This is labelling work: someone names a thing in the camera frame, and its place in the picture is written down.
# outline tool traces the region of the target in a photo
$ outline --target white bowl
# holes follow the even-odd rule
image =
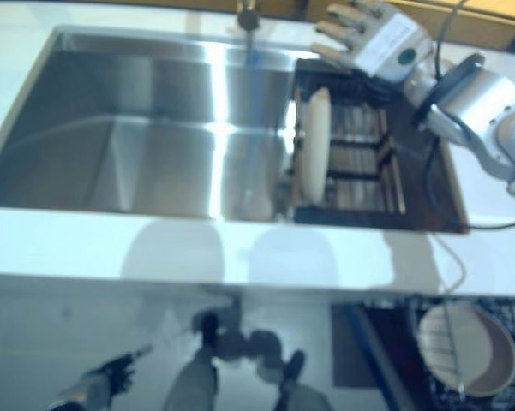
[[[454,390],[462,383],[468,396],[493,396],[515,376],[515,343],[510,333],[496,318],[469,303],[430,309],[419,323],[418,346],[430,372]]]

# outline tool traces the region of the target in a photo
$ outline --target stainless steel sink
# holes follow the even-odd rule
[[[0,206],[270,220],[305,51],[56,30],[0,144]]]
[[[411,107],[345,106],[361,88],[356,75],[313,58],[271,45],[248,52],[244,43],[58,28],[0,132],[0,206],[460,231],[422,188],[431,136],[411,127]],[[297,96],[324,85],[338,101],[328,186],[315,207],[298,185]],[[450,174],[442,155],[434,186],[460,215]]]

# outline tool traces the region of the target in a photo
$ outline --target dish rack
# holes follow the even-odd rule
[[[509,298],[478,298],[478,299],[457,299],[457,298],[430,298],[415,296],[406,302],[406,309],[410,329],[413,333],[415,344],[418,338],[418,325],[423,315],[432,307],[454,301],[471,302],[480,307],[486,313],[497,318],[510,332],[515,342],[515,299]],[[457,353],[453,351],[453,364],[457,364]],[[439,410],[509,410],[515,405],[515,377],[514,380],[499,394],[487,398],[475,398],[467,396],[464,390],[455,391],[443,385],[425,366],[422,361],[422,368],[428,379],[428,388],[436,409]],[[452,370],[458,375],[456,367]]]
[[[323,219],[335,212],[341,219],[348,217],[346,212],[361,217],[364,213],[403,216],[406,205],[398,156],[382,109],[397,94],[388,85],[378,86],[364,76],[347,76],[321,64],[300,60],[294,81],[296,137],[289,170],[294,176],[290,187],[294,220],[327,223]],[[322,87],[329,90],[332,104],[330,155],[324,199],[310,205],[298,181],[299,154],[304,149],[302,119],[310,97]]]

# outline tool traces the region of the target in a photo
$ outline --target robotic hand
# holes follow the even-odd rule
[[[131,385],[130,377],[134,371],[129,367],[151,350],[151,346],[145,346],[87,372],[76,384],[61,392],[47,411],[99,411],[109,408],[112,397],[126,392]]]
[[[314,43],[314,52],[341,69],[396,83],[416,107],[417,127],[468,147],[482,168],[505,180],[515,195],[512,81],[485,69],[478,54],[457,66],[441,62],[425,29],[381,0],[351,0],[330,5],[327,12],[339,24],[320,21],[316,30],[343,48]]]

